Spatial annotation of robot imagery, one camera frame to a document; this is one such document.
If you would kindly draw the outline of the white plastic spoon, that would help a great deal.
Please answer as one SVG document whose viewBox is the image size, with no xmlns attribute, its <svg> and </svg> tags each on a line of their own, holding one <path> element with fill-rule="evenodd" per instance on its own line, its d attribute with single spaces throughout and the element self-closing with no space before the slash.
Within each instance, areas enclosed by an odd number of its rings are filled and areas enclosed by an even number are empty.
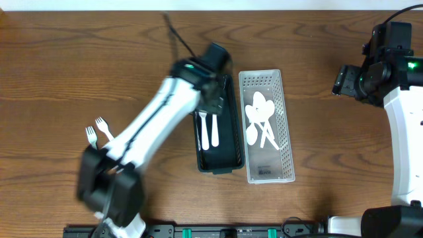
<svg viewBox="0 0 423 238">
<path fill-rule="evenodd" d="M 261 107 L 266 101 L 267 100 L 265 99 L 264 95 L 261 92 L 257 91 L 257 92 L 254 93 L 254 95 L 253 95 L 253 105 L 252 106 L 257 112 L 257 121 L 260 122 L 260 123 L 263 123 L 263 122 L 260 121 L 261 118 L 262 118 Z"/>
<path fill-rule="evenodd" d="M 267 100 L 261 107 L 261 122 L 264 122 L 264 129 L 265 133 L 267 133 L 270 137 L 268 138 L 270 142 L 274 142 L 274 133 L 272 131 L 272 127 L 269 122 L 269 118 L 274 114 L 275 106 L 272 100 Z"/>
<path fill-rule="evenodd" d="M 262 136 L 264 136 L 264 139 L 268 139 L 270 136 L 267 133 L 264 132 L 265 131 L 264 126 L 260 122 L 257 121 L 257 112 L 253 108 L 253 106 L 246 105 L 245 106 L 245 114 L 246 114 L 247 118 L 249 119 L 250 123 L 252 121 L 255 121 L 255 126 L 258 126 L 262 130 Z M 275 141 L 275 138 L 274 138 L 274 142 L 270 142 L 270 143 L 274 146 L 274 148 L 276 150 L 280 149 L 280 147 L 278 146 L 278 144 Z"/>
<path fill-rule="evenodd" d="M 254 145 L 257 141 L 258 131 L 255 126 L 255 121 L 252 121 L 250 125 L 246 128 L 246 139 L 249 145 Z"/>
<path fill-rule="evenodd" d="M 212 115 L 211 144 L 213 147 L 217 147 L 219 145 L 219 131 L 216 114 Z"/>
</svg>

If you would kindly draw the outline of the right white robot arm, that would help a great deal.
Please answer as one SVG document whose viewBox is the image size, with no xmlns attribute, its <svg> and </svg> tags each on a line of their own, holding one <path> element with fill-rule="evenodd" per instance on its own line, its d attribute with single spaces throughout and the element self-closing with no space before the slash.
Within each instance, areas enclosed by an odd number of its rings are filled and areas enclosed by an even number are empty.
<svg viewBox="0 0 423 238">
<path fill-rule="evenodd" d="M 328 219 L 331 237 L 422 236 L 422 58 L 399 56 L 361 67 L 343 65 L 332 89 L 385 109 L 393 149 L 390 206 L 360 217 Z"/>
</svg>

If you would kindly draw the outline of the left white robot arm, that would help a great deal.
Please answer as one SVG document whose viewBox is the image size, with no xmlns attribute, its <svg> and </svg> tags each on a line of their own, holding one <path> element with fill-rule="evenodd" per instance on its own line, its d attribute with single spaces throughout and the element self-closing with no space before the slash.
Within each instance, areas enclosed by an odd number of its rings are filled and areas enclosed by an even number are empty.
<svg viewBox="0 0 423 238">
<path fill-rule="evenodd" d="M 159 90 L 127 128 L 102 148 L 82 154 L 76 197 L 100 219 L 112 237 L 141 237 L 145 195 L 142 174 L 182 119 L 199 110 L 219 114 L 228 57 L 200 56 L 177 61 Z"/>
</svg>

